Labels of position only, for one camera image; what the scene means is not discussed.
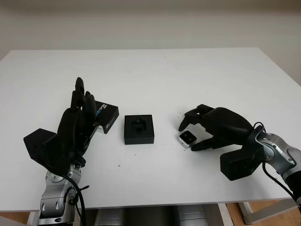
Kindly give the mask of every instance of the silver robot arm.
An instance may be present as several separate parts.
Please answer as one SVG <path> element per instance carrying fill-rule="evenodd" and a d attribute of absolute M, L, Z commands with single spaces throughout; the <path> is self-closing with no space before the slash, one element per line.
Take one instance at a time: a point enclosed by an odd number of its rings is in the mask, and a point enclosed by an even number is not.
<path fill-rule="evenodd" d="M 80 168 L 70 165 L 68 177 L 79 183 Z M 40 202 L 39 226 L 72 226 L 77 202 L 74 186 L 65 178 L 46 173 L 46 189 Z"/>
<path fill-rule="evenodd" d="M 293 192 L 301 205 L 301 151 L 289 146 L 281 137 L 261 132 L 256 141 L 263 146 L 265 162 L 270 164 Z"/>

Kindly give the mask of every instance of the black cable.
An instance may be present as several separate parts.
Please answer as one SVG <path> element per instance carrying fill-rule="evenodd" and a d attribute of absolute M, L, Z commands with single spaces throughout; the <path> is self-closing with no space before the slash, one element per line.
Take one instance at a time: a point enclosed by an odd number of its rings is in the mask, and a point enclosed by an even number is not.
<path fill-rule="evenodd" d="M 261 121 L 256 122 L 256 123 L 253 125 L 253 129 L 255 128 L 255 126 L 256 126 L 257 124 L 261 124 L 261 125 L 263 126 L 263 131 L 266 133 L 265 127 L 264 127 L 264 125 L 263 125 L 263 123 L 262 123 Z"/>
<path fill-rule="evenodd" d="M 79 196 L 79 200 L 80 200 L 80 206 L 81 206 L 81 224 L 82 226 L 87 226 L 87 221 L 86 221 L 86 209 L 85 209 L 85 204 L 84 204 L 84 198 L 83 195 L 80 191 L 80 188 L 77 186 L 77 184 L 75 183 L 74 180 L 72 180 L 70 177 L 66 176 L 66 175 L 61 175 L 61 177 L 63 177 L 64 179 L 68 180 L 75 188 L 76 190 L 76 194 L 78 194 Z"/>
<path fill-rule="evenodd" d="M 65 195 L 64 195 L 64 203 L 66 202 L 66 199 L 67 199 L 67 195 L 68 195 L 68 192 L 72 189 L 72 186 L 68 187 Z"/>
<path fill-rule="evenodd" d="M 281 184 L 276 178 L 274 178 L 273 176 L 271 176 L 268 172 L 267 172 L 267 169 L 265 168 L 265 162 L 262 163 L 262 169 L 263 169 L 263 172 L 269 177 L 271 178 L 273 181 L 275 181 L 275 183 L 277 183 L 280 187 L 282 187 L 295 201 L 295 197 L 293 195 L 293 193 L 291 193 L 290 190 L 288 190 L 283 184 Z"/>
<path fill-rule="evenodd" d="M 80 213 L 80 211 L 79 211 L 79 207 L 77 206 L 77 203 L 75 204 L 75 207 L 76 207 L 77 213 L 79 214 L 79 217 L 82 218 L 82 215 L 81 215 L 81 213 Z"/>

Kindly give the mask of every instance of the wooden floor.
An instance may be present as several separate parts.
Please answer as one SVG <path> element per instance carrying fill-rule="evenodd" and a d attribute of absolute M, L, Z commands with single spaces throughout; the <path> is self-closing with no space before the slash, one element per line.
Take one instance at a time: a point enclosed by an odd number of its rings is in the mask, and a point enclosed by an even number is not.
<path fill-rule="evenodd" d="M 253 211 L 258 211 L 274 204 L 275 202 L 277 201 L 250 202 L 250 206 Z M 228 203 L 227 207 L 234 225 L 244 226 L 245 224 L 242 219 L 242 214 L 238 203 Z M 29 212 L 0 213 L 0 216 L 15 220 L 22 224 L 26 224 Z M 259 221 L 253 224 L 253 226 L 301 226 L 301 214 L 299 213 L 298 209 L 295 208 L 277 216 Z"/>
<path fill-rule="evenodd" d="M 249 202 L 253 212 L 268 207 L 277 201 Z M 238 203 L 227 204 L 234 226 L 244 226 L 242 213 Z M 274 217 L 258 221 L 253 226 L 301 226 L 301 214 L 297 208 L 278 214 Z"/>
<path fill-rule="evenodd" d="M 0 216 L 26 225 L 27 219 L 29 216 L 29 212 L 19 212 L 19 213 L 9 213 L 9 212 L 1 213 L 0 212 Z"/>

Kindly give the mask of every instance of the black box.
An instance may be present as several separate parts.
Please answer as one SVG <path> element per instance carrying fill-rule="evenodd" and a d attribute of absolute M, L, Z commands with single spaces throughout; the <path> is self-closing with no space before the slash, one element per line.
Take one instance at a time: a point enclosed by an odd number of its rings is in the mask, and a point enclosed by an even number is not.
<path fill-rule="evenodd" d="M 114 121 L 119 115 L 118 107 L 95 101 L 96 104 L 96 121 L 99 123 L 97 131 L 108 133 Z"/>
<path fill-rule="evenodd" d="M 124 117 L 124 143 L 126 145 L 153 144 L 154 137 L 151 114 Z"/>

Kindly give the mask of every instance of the white wall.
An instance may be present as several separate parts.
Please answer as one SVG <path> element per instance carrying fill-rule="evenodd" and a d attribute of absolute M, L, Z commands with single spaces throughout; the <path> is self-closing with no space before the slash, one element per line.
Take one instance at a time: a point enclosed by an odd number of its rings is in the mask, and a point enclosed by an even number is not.
<path fill-rule="evenodd" d="M 259 47 L 301 84 L 300 5 L 298 0 L 0 0 L 0 59 L 11 49 Z"/>

